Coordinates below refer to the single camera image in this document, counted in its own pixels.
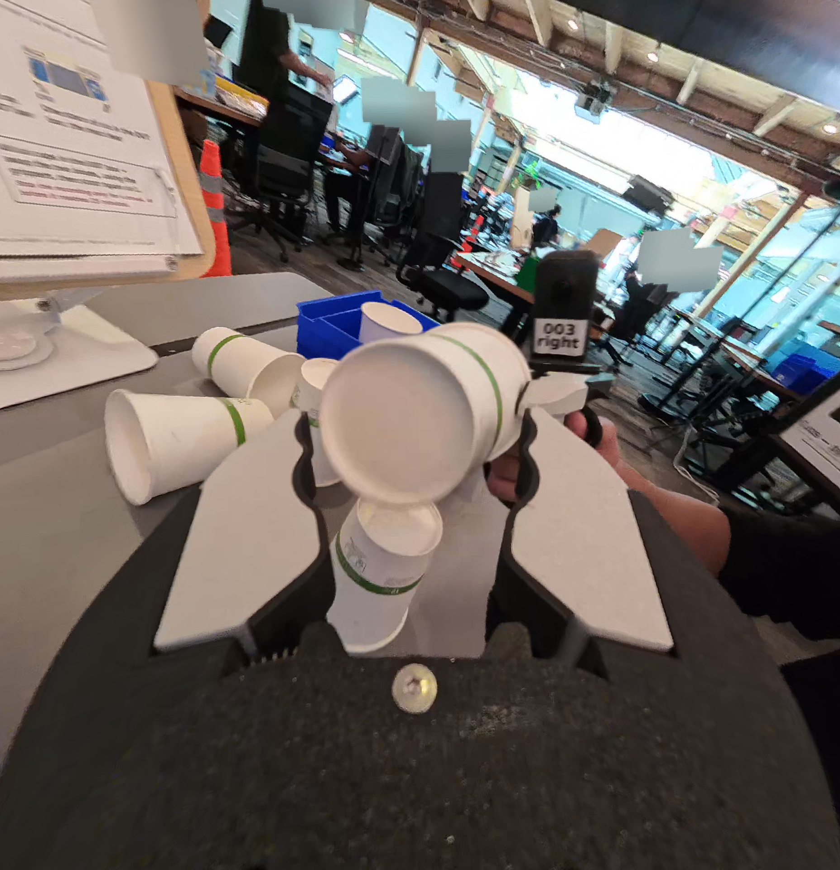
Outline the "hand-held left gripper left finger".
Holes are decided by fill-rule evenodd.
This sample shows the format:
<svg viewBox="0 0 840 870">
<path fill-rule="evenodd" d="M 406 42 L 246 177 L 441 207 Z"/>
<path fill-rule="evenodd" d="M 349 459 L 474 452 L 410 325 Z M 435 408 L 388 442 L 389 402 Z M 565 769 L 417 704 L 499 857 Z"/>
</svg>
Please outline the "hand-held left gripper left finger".
<svg viewBox="0 0 840 870">
<path fill-rule="evenodd" d="M 268 658 L 325 619 L 335 583 L 312 459 L 308 414 L 286 411 L 155 528 L 166 590 L 156 653 L 226 640 Z"/>
</svg>

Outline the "black tripod stand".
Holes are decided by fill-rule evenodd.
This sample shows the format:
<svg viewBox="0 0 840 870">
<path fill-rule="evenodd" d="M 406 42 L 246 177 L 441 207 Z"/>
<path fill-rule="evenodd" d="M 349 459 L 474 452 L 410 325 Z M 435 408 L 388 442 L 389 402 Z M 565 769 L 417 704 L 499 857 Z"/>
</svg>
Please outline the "black tripod stand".
<svg viewBox="0 0 840 870">
<path fill-rule="evenodd" d="M 753 311 L 759 308 L 765 299 L 770 298 L 777 287 L 781 284 L 787 273 L 792 270 L 809 252 L 818 244 L 818 242 L 827 235 L 839 222 L 840 219 L 840 178 L 832 179 L 826 182 L 823 186 L 823 192 L 831 201 L 836 203 L 831 216 L 825 223 L 813 233 L 804 246 L 797 252 L 797 255 L 790 263 L 779 271 L 774 276 L 770 284 L 757 296 L 742 313 L 726 321 L 719 329 L 719 335 L 714 338 L 707 348 L 703 351 L 698 360 L 678 376 L 671 384 L 670 388 L 662 396 L 656 396 L 651 393 L 643 393 L 637 399 L 638 406 L 652 415 L 653 418 L 660 420 L 664 425 L 668 425 L 670 421 L 680 421 L 687 417 L 684 411 L 673 409 L 673 400 L 682 392 L 682 390 L 701 372 L 705 365 L 713 360 L 717 352 L 723 347 L 725 341 L 732 336 L 734 332 L 740 329 L 744 321 L 748 320 Z"/>
</svg>

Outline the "blue plastic bin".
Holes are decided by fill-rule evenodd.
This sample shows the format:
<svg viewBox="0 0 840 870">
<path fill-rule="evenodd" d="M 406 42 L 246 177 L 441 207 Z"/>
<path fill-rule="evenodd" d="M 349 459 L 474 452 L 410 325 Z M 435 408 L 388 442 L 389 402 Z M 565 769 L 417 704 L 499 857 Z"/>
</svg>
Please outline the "blue plastic bin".
<svg viewBox="0 0 840 870">
<path fill-rule="evenodd" d="M 440 324 L 398 300 L 388 301 L 381 290 L 365 290 L 344 295 L 298 302 L 296 348 L 306 358 L 342 359 L 360 345 L 362 304 L 379 302 L 402 310 L 422 325 L 424 332 Z"/>
<path fill-rule="evenodd" d="M 815 358 L 793 353 L 779 362 L 772 369 L 771 375 L 787 390 L 798 396 L 807 396 L 839 373 L 838 363 L 839 361 L 833 362 L 831 357 Z"/>
</svg>

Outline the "wooden table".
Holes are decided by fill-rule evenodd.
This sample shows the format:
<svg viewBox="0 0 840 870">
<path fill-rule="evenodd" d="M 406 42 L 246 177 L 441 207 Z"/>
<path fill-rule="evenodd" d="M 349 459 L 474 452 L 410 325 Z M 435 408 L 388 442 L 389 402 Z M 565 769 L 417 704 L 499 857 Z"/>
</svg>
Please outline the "wooden table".
<svg viewBox="0 0 840 870">
<path fill-rule="evenodd" d="M 518 269 L 513 262 L 493 252 L 456 251 L 453 260 L 459 271 L 469 271 L 484 283 L 497 299 L 509 305 L 527 305 L 535 302 L 534 291 L 523 289 L 517 284 Z"/>
</svg>

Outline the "wooden sign board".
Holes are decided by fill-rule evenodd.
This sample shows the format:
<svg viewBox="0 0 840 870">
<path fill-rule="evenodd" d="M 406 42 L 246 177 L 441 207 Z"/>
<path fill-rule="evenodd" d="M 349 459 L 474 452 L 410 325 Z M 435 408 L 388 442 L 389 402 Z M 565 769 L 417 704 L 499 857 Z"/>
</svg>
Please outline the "wooden sign board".
<svg viewBox="0 0 840 870">
<path fill-rule="evenodd" d="M 202 83 L 208 70 L 203 2 L 88 2 L 114 67 L 143 80 L 160 126 L 176 190 L 197 233 L 201 253 L 179 255 L 175 273 L 163 255 L 0 257 L 0 301 L 32 299 L 47 291 L 201 277 L 215 258 L 207 207 L 175 102 L 174 87 Z"/>
</svg>

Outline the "white instruction sheet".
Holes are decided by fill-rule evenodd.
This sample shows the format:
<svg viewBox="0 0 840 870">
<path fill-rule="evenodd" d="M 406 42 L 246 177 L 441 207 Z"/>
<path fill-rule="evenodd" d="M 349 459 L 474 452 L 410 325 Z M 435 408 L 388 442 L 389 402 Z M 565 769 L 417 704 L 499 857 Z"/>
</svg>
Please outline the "white instruction sheet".
<svg viewBox="0 0 840 870">
<path fill-rule="evenodd" d="M 0 1 L 0 257 L 200 254 L 169 162 L 91 4 Z"/>
</svg>

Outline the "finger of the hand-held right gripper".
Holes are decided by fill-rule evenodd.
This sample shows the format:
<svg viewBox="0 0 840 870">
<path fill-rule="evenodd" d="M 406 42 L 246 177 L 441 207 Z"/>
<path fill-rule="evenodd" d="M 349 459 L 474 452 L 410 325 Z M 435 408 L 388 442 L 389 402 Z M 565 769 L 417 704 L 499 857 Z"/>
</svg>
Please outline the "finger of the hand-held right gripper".
<svg viewBox="0 0 840 870">
<path fill-rule="evenodd" d="M 547 372 L 528 384 L 517 403 L 517 413 L 541 408 L 552 417 L 565 417 L 584 408 L 588 396 L 588 375 Z"/>
</svg>

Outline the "ceiling-mounted projector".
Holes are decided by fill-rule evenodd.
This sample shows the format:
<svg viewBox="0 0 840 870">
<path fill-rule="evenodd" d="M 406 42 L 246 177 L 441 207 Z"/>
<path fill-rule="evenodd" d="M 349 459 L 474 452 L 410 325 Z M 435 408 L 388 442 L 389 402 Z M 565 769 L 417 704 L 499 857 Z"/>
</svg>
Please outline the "ceiling-mounted projector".
<svg viewBox="0 0 840 870">
<path fill-rule="evenodd" d="M 599 125 L 603 114 L 610 109 L 617 92 L 617 85 L 604 77 L 596 77 L 582 84 L 574 105 L 576 116 L 593 125 Z"/>
</svg>

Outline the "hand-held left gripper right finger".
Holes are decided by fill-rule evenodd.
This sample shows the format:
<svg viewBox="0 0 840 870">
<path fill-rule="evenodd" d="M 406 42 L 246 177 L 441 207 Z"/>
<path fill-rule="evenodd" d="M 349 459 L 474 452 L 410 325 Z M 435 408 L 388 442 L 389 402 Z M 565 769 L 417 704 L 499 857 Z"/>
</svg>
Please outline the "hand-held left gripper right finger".
<svg viewBox="0 0 840 870">
<path fill-rule="evenodd" d="M 576 666 L 600 640 L 674 650 L 629 490 L 596 450 L 527 410 L 517 498 L 491 589 L 491 630 L 525 627 L 536 658 Z"/>
</svg>

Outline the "white sign stand base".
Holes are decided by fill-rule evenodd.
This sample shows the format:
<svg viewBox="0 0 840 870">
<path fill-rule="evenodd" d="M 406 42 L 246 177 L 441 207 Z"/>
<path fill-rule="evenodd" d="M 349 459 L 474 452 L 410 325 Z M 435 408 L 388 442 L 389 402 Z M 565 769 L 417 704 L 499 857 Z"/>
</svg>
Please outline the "white sign stand base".
<svg viewBox="0 0 840 870">
<path fill-rule="evenodd" d="M 111 289 L 0 301 L 0 410 L 154 367 L 154 351 L 88 308 Z"/>
</svg>

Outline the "black-white marker sign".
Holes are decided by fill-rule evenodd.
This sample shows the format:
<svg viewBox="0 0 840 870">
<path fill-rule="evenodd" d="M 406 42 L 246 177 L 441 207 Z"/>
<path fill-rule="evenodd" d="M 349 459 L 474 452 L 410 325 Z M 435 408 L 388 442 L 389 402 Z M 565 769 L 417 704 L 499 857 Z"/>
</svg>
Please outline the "black-white marker sign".
<svg viewBox="0 0 840 870">
<path fill-rule="evenodd" d="M 817 390 L 778 437 L 840 496 L 840 375 Z"/>
</svg>

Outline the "black office chair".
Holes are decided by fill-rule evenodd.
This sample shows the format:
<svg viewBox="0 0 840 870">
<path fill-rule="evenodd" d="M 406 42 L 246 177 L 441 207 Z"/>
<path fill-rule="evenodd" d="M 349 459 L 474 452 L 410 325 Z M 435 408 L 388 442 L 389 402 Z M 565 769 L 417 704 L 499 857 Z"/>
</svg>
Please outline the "black office chair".
<svg viewBox="0 0 840 870">
<path fill-rule="evenodd" d="M 458 311 L 479 311 L 489 302 L 483 285 L 454 271 L 447 261 L 460 251 L 463 177 L 431 172 L 425 179 L 415 232 L 397 269 L 397 281 L 427 301 L 433 318 L 451 323 Z"/>
<path fill-rule="evenodd" d="M 259 128 L 256 189 L 270 206 L 264 226 L 297 252 L 304 246 L 304 222 L 313 199 L 314 169 L 332 103 L 293 82 L 275 94 Z"/>
</svg>

